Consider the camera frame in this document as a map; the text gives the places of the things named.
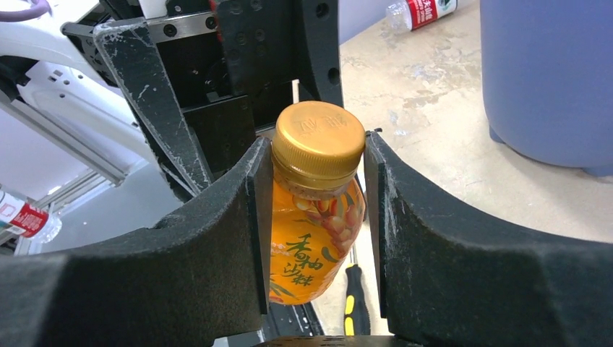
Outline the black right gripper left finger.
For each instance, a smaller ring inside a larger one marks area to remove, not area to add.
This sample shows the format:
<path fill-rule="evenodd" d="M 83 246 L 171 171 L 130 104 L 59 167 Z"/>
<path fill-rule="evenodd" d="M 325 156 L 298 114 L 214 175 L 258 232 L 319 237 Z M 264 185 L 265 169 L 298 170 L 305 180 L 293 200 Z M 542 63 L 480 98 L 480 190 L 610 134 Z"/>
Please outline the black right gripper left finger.
<path fill-rule="evenodd" d="M 1 258 L 3 346 L 210 346 L 268 308 L 272 163 L 261 137 L 153 228 Z"/>

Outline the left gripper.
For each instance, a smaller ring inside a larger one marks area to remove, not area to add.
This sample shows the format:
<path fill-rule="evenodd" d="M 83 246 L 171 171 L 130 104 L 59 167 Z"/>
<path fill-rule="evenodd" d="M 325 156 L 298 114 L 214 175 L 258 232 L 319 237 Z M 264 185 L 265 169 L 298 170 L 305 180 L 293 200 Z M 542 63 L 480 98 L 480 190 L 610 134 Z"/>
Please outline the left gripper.
<path fill-rule="evenodd" d="M 174 195 L 227 172 L 293 101 L 343 106 L 337 1 L 141 1 L 93 31 Z"/>

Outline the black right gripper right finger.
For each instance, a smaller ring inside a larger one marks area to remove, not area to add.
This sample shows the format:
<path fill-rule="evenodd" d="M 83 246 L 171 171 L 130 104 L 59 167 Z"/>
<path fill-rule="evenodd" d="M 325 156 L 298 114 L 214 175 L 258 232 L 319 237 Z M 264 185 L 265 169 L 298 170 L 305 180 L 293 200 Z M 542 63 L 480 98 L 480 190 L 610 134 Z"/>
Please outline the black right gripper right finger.
<path fill-rule="evenodd" d="M 423 346 L 610 346 L 612 245 L 482 212 L 366 136 L 380 314 Z"/>

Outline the orange pouch gold cap bottle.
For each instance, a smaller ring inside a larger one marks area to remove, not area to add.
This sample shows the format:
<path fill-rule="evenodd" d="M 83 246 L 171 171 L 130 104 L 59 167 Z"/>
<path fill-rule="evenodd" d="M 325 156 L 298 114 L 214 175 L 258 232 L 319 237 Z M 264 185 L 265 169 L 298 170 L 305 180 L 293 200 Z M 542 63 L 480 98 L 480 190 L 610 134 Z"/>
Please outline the orange pouch gold cap bottle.
<path fill-rule="evenodd" d="M 280 113 L 272 139 L 272 302 L 321 296 L 350 253 L 366 211 L 356 178 L 365 140 L 362 123 L 331 103 L 301 101 Z"/>

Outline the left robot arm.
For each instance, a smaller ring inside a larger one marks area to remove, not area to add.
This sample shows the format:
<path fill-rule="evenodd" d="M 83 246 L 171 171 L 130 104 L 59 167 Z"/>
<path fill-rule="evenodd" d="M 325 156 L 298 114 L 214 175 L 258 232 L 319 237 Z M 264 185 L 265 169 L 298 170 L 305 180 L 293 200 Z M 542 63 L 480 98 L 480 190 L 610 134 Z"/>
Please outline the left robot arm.
<path fill-rule="evenodd" d="M 343 102 L 337 1 L 3 1 L 1 109 L 87 166 L 160 165 L 189 200 L 296 99 Z"/>

